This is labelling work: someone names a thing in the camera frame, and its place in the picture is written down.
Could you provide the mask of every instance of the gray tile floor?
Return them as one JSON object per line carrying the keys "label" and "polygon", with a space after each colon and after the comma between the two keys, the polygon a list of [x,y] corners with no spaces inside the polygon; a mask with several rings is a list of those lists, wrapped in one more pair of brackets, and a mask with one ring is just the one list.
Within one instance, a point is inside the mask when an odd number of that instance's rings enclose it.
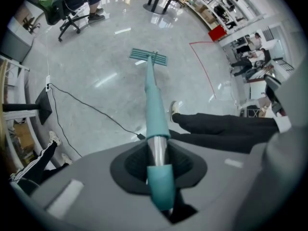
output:
{"label": "gray tile floor", "polygon": [[[236,115],[238,91],[223,49],[217,43],[190,44],[211,41],[207,28],[193,12],[174,2],[162,16],[146,11],[142,7],[146,2],[102,0],[106,19],[92,25],[81,20],[81,33],[69,28],[62,43],[57,39],[62,23],[48,26],[42,17],[42,28],[23,62],[31,69],[30,100],[35,101],[44,88],[49,65],[51,82],[57,87],[112,116],[126,129],[145,134],[146,63],[136,65],[138,60],[128,57],[132,48],[138,48],[168,57],[167,67],[155,66],[166,112],[178,100],[183,114]],[[81,8],[81,13],[88,12],[87,5]],[[60,124],[82,156],[137,140],[136,135],[68,95],[54,90],[54,96]],[[49,99],[54,110],[51,92]],[[57,125],[55,112],[43,126],[37,126],[44,145],[49,130],[62,139],[55,160],[61,163],[61,152],[79,159]],[[177,124],[169,123],[169,127],[184,132]]]}

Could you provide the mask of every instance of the white sneaker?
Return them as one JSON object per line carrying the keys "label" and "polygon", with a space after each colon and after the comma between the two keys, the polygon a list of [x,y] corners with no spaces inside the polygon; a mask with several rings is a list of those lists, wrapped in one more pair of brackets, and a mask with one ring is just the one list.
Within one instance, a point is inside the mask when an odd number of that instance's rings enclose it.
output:
{"label": "white sneaker", "polygon": [[58,138],[54,131],[49,131],[49,141],[55,141],[58,146],[62,144],[61,140]]}
{"label": "white sneaker", "polygon": [[171,114],[170,114],[170,121],[173,122],[172,120],[172,116],[176,113],[180,113],[180,108],[179,108],[179,102],[178,101],[173,101],[170,105],[170,110],[171,110]]}
{"label": "white sneaker", "polygon": [[62,153],[61,156],[65,164],[69,164],[69,165],[73,164],[73,161],[68,157],[68,155]]}

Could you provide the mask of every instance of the teal mop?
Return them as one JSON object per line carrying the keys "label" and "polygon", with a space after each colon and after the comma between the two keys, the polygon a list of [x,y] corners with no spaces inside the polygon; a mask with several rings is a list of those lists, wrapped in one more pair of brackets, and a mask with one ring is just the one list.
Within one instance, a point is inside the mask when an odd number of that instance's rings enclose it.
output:
{"label": "teal mop", "polygon": [[133,49],[130,58],[147,61],[145,78],[146,139],[153,154],[154,166],[147,167],[148,184],[153,203],[161,211],[173,208],[175,183],[172,165],[165,159],[170,133],[160,90],[156,85],[154,64],[167,65],[167,57],[149,51]]}

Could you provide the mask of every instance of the power strip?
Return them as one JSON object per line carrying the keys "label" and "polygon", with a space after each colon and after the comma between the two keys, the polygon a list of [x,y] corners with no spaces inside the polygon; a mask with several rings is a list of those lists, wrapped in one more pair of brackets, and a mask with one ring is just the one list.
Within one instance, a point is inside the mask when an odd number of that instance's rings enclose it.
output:
{"label": "power strip", "polygon": [[50,82],[50,75],[48,75],[47,77],[46,77],[46,85],[45,85],[45,90],[46,90],[46,92],[49,92],[50,90],[51,90],[51,88],[49,88],[49,84],[50,84],[51,82]]}

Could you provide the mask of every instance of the black shoe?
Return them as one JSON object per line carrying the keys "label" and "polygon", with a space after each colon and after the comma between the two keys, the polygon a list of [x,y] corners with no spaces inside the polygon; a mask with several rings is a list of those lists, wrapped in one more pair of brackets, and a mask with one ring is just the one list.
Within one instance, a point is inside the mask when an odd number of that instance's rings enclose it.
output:
{"label": "black shoe", "polygon": [[103,12],[104,12],[104,9],[103,9],[103,8],[97,8],[95,12],[96,12],[96,13],[103,13]]}
{"label": "black shoe", "polygon": [[95,14],[93,17],[90,17],[90,16],[88,17],[88,23],[91,24],[91,23],[94,23],[94,22],[97,22],[103,19],[105,19],[104,15]]}

